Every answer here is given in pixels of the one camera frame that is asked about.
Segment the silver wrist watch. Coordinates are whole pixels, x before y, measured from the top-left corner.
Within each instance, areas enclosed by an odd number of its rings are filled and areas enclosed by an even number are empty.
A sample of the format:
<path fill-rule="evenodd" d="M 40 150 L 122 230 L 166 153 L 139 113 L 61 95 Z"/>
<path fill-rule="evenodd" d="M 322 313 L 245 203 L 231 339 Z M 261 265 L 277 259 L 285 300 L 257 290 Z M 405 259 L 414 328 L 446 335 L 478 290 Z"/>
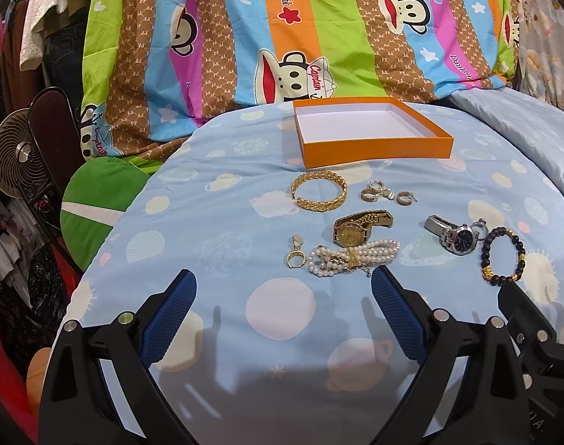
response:
<path fill-rule="evenodd" d="M 457 225 L 437 215 L 429 216 L 424 228 L 437 236 L 441 246 L 457 256 L 471 253 L 482 240 L 480 232 L 488 233 L 487 222 L 480 218 L 471 224 Z"/>

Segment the green cushion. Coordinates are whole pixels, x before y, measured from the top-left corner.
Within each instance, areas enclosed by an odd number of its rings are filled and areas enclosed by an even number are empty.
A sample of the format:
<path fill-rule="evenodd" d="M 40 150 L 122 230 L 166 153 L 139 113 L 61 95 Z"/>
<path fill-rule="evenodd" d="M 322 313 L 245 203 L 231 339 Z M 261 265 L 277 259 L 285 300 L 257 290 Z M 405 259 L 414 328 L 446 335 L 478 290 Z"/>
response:
<path fill-rule="evenodd" d="M 94 260 L 105 239 L 142 191 L 148 174 L 112 157 L 85 163 L 67 185 L 60 207 L 60 229 L 81 270 Z"/>

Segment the pearl stud earring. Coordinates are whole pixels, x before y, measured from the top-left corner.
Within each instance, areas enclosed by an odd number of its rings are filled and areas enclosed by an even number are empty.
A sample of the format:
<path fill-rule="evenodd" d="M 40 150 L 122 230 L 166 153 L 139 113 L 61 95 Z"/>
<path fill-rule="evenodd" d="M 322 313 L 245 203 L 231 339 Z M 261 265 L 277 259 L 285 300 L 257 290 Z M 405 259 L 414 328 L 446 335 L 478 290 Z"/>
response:
<path fill-rule="evenodd" d="M 389 188 L 385 188 L 381 191 L 381 197 L 384 197 L 389 200 L 394 200 L 396 198 L 396 194 Z"/>

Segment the light blue planet blanket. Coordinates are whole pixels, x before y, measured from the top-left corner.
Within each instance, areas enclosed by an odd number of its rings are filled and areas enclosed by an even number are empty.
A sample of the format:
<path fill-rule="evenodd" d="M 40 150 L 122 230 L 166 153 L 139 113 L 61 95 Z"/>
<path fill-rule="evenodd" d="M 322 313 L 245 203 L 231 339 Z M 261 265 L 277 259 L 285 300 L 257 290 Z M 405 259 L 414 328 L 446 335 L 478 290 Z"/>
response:
<path fill-rule="evenodd" d="M 286 255 L 293 235 L 305 251 L 330 244 L 333 222 L 367 210 L 361 189 L 380 180 L 416 196 L 409 207 L 381 200 L 394 224 L 373 233 L 401 243 L 391 269 L 403 285 L 430 306 L 483 322 L 497 311 L 496 291 L 481 278 L 478 254 L 453 255 L 423 223 L 436 214 L 509 227 L 528 252 L 521 287 L 564 343 L 564 193 L 537 165 L 537 127 L 564 126 L 564 113 L 526 99 L 505 117 L 507 129 L 528 130 L 515 144 L 458 109 L 419 112 L 453 137 L 451 156 L 340 166 L 347 201 L 327 213 L 291 199 L 303 166 L 290 106 L 219 116 L 149 179 L 85 272 L 68 315 L 85 326 L 109 323 L 187 269 L 197 297 L 150 371 L 197 441 L 366 444 L 416 364 L 362 272 L 318 278 Z"/>

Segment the pale blue pillow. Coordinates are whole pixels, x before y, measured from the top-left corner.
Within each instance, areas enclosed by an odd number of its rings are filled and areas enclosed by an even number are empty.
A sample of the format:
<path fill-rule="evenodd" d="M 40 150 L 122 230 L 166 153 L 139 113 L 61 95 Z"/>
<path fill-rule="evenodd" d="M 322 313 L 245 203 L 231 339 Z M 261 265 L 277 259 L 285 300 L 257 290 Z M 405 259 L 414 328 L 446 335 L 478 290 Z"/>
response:
<path fill-rule="evenodd" d="M 458 90 L 448 101 L 510 141 L 564 196 L 564 112 L 514 89 Z"/>

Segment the colourful striped monkey quilt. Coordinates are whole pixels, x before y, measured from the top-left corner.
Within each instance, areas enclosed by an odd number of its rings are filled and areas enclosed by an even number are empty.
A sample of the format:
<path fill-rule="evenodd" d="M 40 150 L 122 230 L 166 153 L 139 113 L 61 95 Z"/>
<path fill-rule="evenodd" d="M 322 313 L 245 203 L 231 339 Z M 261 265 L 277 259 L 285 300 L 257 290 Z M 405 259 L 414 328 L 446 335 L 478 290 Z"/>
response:
<path fill-rule="evenodd" d="M 91 0 L 81 150 L 161 162 L 234 109 L 499 89 L 518 41 L 517 0 Z"/>

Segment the gold wrist watch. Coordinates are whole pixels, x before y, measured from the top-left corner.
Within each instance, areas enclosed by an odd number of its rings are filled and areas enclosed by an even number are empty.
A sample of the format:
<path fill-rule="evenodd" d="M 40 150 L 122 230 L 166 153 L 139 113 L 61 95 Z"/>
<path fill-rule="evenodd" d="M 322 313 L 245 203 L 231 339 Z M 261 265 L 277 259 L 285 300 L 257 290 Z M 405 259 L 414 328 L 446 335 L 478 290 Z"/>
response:
<path fill-rule="evenodd" d="M 333 242 L 341 247 L 366 243 L 374 227 L 391 228 L 393 215 L 387 210 L 363 211 L 337 219 L 333 224 Z"/>

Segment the gold hoop earring upper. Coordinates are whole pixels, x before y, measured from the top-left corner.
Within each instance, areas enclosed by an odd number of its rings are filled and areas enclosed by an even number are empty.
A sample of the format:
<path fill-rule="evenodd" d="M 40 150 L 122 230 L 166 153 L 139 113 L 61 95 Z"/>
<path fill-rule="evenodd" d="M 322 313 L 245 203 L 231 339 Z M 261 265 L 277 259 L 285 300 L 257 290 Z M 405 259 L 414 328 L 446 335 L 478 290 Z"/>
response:
<path fill-rule="evenodd" d="M 367 190 L 375 195 L 381 195 L 385 189 L 386 187 L 381 181 L 372 181 L 367 187 Z"/>

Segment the dark red chair back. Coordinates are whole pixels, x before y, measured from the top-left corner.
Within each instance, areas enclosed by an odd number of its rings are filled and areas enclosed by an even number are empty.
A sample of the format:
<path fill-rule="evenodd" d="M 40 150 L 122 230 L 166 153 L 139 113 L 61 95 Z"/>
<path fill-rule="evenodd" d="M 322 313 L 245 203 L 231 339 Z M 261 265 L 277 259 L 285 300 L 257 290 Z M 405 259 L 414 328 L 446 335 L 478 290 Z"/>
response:
<path fill-rule="evenodd" d="M 29 107 L 29 127 L 57 200 L 62 203 L 71 178 L 85 164 L 67 94 L 57 86 L 39 92 Z"/>

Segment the grey floral bedsheet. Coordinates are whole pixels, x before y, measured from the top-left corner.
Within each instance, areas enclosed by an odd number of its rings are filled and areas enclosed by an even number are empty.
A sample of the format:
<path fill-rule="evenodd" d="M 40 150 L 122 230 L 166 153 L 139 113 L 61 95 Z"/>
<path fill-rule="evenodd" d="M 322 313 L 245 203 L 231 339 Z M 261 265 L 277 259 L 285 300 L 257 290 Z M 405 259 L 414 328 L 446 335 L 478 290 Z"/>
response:
<path fill-rule="evenodd" d="M 517 0 L 514 88 L 564 112 L 564 8 L 558 0 Z"/>

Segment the orange cardboard box tray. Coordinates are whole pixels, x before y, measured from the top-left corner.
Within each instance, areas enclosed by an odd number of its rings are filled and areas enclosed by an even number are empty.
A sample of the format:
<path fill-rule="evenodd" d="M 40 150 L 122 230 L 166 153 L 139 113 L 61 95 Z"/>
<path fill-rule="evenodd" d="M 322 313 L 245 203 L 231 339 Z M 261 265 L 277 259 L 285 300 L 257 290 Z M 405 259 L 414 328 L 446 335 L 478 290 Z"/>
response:
<path fill-rule="evenodd" d="M 302 99 L 293 102 L 293 112 L 307 169 L 451 157 L 450 133 L 399 99 Z"/>

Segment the hanging clothes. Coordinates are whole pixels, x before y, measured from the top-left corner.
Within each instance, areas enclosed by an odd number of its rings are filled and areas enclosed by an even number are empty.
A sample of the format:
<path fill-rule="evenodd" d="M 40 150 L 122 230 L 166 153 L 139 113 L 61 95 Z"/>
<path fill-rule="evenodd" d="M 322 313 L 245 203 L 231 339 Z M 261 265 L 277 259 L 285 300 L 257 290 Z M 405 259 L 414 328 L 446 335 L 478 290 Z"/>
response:
<path fill-rule="evenodd" d="M 83 58 L 92 0 L 10 0 L 0 15 L 0 98 L 4 112 L 26 108 L 47 86 L 83 100 Z"/>

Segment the gold hoop earring left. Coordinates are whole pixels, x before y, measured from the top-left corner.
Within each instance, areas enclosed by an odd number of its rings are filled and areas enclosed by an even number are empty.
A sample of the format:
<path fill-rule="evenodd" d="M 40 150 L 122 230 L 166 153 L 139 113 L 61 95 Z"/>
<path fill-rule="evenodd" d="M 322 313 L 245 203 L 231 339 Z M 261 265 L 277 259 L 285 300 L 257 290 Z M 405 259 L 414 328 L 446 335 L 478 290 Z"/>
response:
<path fill-rule="evenodd" d="M 378 200 L 378 193 L 371 188 L 365 188 L 361 191 L 361 198 L 364 202 L 376 202 Z"/>

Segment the gold chain bangle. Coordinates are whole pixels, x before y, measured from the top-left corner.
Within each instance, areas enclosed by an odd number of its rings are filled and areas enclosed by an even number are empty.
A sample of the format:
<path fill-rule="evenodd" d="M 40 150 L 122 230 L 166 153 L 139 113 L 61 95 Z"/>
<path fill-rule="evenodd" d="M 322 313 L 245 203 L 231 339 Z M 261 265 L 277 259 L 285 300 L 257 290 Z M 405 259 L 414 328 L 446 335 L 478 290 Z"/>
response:
<path fill-rule="evenodd" d="M 324 213 L 340 208 L 347 199 L 347 190 L 342 175 L 315 170 L 300 174 L 290 186 L 290 195 L 299 208 Z"/>

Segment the gold hoop earring right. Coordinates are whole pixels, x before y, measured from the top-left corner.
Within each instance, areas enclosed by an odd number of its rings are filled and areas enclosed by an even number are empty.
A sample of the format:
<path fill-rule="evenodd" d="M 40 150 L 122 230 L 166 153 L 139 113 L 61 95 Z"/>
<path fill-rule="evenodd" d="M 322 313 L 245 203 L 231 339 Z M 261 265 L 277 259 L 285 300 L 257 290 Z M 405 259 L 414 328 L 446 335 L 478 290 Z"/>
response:
<path fill-rule="evenodd" d="M 395 200 L 401 206 L 411 206 L 417 201 L 417 198 L 412 192 L 402 191 L 396 195 Z"/>

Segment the black electric fan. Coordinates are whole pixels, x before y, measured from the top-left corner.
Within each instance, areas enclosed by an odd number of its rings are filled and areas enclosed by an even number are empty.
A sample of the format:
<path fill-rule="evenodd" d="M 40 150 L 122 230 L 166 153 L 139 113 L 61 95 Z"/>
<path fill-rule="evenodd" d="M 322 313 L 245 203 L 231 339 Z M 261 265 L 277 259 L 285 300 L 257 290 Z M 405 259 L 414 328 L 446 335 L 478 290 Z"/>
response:
<path fill-rule="evenodd" d="M 30 130 L 29 110 L 17 109 L 0 124 L 0 190 L 43 214 L 50 214 L 52 185 Z"/>

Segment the gold hoop pendant earring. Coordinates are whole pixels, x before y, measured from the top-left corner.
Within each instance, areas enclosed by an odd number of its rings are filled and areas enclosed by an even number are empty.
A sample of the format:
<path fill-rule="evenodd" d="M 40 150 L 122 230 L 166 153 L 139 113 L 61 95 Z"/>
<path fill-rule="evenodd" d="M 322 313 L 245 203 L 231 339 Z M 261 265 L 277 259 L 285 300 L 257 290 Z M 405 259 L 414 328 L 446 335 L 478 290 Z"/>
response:
<path fill-rule="evenodd" d="M 304 240 L 298 234 L 291 237 L 291 249 L 285 256 L 285 263 L 290 269 L 302 268 L 306 264 L 307 255 L 302 250 Z"/>

